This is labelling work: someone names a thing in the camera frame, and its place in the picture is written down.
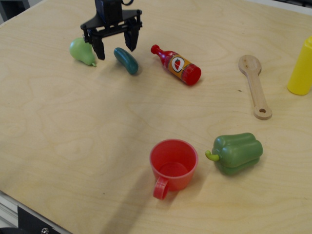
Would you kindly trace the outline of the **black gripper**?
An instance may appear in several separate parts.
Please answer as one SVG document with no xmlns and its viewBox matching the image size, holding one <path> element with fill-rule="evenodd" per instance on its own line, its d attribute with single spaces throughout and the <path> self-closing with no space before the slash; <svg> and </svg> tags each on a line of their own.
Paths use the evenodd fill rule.
<svg viewBox="0 0 312 234">
<path fill-rule="evenodd" d="M 123 6 L 132 4 L 133 1 L 124 3 L 122 0 L 96 0 L 96 15 L 83 23 L 85 42 L 91 44 L 97 58 L 105 60 L 104 44 L 102 38 L 123 33 L 125 44 L 130 51 L 137 47 L 139 31 L 142 27 L 142 11 L 123 10 Z"/>
</svg>

